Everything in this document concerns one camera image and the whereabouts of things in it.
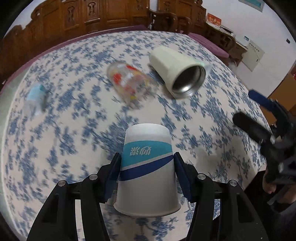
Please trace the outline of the red gift box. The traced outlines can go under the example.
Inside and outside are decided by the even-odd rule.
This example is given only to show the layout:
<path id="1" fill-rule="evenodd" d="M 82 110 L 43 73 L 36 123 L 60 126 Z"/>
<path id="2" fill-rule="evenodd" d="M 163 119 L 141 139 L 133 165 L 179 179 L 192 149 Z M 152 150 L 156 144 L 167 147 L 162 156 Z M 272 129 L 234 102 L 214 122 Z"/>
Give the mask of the red gift box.
<path id="1" fill-rule="evenodd" d="M 222 20 L 215 15 L 207 13 L 206 22 L 212 25 L 220 26 L 222 23 Z"/>

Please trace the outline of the clear plastic cup blue label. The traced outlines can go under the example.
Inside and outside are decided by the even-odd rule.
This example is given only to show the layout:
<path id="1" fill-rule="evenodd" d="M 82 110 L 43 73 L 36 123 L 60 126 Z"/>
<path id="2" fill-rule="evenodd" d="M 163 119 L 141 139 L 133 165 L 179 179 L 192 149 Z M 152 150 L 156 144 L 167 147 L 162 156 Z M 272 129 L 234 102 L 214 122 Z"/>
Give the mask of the clear plastic cup blue label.
<path id="1" fill-rule="evenodd" d="M 47 105 L 47 99 L 49 92 L 41 83 L 35 83 L 27 95 L 25 101 L 25 115 L 29 118 L 33 118 L 39 114 L 42 114 Z"/>

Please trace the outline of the cream steel-lined tumbler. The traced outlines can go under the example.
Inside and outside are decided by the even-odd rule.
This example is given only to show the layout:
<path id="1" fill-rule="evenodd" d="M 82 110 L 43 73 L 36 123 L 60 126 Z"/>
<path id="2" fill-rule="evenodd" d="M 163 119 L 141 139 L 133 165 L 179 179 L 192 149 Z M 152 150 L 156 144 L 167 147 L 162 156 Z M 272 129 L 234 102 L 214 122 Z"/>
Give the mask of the cream steel-lined tumbler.
<path id="1" fill-rule="evenodd" d="M 191 97 L 208 77 L 202 62 L 164 46 L 151 51 L 149 63 L 176 99 Z"/>

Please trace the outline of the white box on side table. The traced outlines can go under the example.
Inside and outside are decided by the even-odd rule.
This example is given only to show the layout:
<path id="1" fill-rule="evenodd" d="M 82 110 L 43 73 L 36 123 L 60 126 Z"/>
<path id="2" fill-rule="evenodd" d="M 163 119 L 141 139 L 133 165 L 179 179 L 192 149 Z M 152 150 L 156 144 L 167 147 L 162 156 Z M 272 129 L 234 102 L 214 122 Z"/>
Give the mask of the white box on side table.
<path id="1" fill-rule="evenodd" d="M 235 40 L 238 42 L 240 45 L 244 47 L 248 47 L 248 44 L 250 42 L 250 39 L 246 35 L 235 35 Z"/>

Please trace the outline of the white blue paper cup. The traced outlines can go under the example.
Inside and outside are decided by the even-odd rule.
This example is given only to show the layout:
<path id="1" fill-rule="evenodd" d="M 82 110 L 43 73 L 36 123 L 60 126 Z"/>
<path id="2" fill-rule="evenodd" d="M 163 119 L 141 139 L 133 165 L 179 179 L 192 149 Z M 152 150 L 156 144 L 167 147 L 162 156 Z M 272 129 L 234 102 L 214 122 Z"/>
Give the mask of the white blue paper cup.
<path id="1" fill-rule="evenodd" d="M 126 130 L 114 208 L 134 217 L 158 217 L 180 209 L 171 136 L 154 123 Z"/>

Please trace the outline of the small green-printed plastic cup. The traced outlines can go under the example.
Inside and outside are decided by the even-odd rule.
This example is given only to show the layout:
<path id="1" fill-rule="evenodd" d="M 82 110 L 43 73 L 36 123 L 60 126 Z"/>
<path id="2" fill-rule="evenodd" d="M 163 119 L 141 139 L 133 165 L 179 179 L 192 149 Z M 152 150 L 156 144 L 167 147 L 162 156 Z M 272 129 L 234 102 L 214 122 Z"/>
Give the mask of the small green-printed plastic cup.
<path id="1" fill-rule="evenodd" d="M 211 70 L 212 70 L 212 64 L 210 63 L 202 63 L 201 66 L 204 68 L 205 72 L 206 72 L 206 75 L 209 75 L 211 73 Z"/>

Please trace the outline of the grey wall electrical panel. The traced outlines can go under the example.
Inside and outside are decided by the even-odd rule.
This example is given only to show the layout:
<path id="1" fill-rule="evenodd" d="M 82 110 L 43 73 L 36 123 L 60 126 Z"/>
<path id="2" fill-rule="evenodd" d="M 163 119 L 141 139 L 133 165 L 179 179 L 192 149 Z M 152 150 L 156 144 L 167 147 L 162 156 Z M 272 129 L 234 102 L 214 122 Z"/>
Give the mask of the grey wall electrical panel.
<path id="1" fill-rule="evenodd" d="M 239 2 L 244 3 L 260 12 L 263 12 L 263 8 L 264 8 L 263 0 L 239 0 Z"/>

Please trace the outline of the glass cup red pattern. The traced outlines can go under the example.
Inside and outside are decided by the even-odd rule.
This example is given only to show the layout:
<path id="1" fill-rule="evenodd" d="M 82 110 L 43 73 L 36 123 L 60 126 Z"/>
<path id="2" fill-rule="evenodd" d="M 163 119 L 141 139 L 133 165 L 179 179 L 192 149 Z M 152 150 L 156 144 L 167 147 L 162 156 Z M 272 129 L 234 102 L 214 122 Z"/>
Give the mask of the glass cup red pattern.
<path id="1" fill-rule="evenodd" d="M 111 63 L 107 67 L 107 77 L 121 99 L 132 109 L 141 108 L 158 91 L 155 80 L 123 61 Z"/>

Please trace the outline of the carved wooden sofa bench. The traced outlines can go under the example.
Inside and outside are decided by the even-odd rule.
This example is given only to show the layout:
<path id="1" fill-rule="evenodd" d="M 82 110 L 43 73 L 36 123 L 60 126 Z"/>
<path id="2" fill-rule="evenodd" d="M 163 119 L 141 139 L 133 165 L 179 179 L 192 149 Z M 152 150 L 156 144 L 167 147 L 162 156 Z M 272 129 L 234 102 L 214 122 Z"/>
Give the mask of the carved wooden sofa bench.
<path id="1" fill-rule="evenodd" d="M 173 32 L 178 19 L 173 13 L 150 10 L 149 1 L 45 1 L 33 10 L 25 28 L 16 25 L 1 39 L 1 81 L 34 57 L 67 40 L 137 25 Z"/>

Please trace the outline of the blue floral tablecloth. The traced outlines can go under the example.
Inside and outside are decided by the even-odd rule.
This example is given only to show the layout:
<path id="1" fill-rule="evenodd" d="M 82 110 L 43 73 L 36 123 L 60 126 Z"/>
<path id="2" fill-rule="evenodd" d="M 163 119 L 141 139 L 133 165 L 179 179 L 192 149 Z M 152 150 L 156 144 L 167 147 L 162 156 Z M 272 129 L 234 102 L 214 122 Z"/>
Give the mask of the blue floral tablecloth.
<path id="1" fill-rule="evenodd" d="M 193 96 L 173 99 L 149 67 L 149 54 L 166 46 L 212 64 Z M 107 67 L 124 61 L 158 84 L 154 98 L 129 108 L 108 80 Z M 29 118 L 25 101 L 41 83 L 46 109 Z M 182 34 L 134 31 L 90 37 L 40 57 L 1 95 L 1 208 L 25 240 L 56 183 L 82 181 L 123 149 L 125 131 L 156 123 L 171 133 L 173 150 L 215 181 L 246 187 L 265 164 L 259 147 L 232 123 L 237 111 L 266 123 L 236 75 L 206 48 Z"/>

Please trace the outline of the wooden side table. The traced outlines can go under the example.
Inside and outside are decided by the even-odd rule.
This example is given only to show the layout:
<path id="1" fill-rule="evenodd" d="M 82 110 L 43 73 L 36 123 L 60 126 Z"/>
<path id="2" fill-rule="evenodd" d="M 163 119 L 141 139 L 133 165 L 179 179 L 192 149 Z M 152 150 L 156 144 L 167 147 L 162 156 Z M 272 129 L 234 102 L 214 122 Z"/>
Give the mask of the wooden side table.
<path id="1" fill-rule="evenodd" d="M 237 65 L 242 61 L 243 54 L 248 50 L 247 47 L 237 42 L 233 36 L 208 23 L 205 23 L 205 37 L 227 52 Z"/>

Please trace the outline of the cream low wall panel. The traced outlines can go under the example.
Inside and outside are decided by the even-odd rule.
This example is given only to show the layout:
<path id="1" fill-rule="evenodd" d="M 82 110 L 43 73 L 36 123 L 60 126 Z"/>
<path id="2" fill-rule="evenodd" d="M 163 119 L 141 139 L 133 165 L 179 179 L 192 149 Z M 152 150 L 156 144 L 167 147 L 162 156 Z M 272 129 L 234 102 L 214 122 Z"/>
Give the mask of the cream low wall panel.
<path id="1" fill-rule="evenodd" d="M 246 48 L 247 51 L 242 54 L 242 62 L 250 71 L 254 71 L 265 52 L 252 40 L 249 40 Z"/>

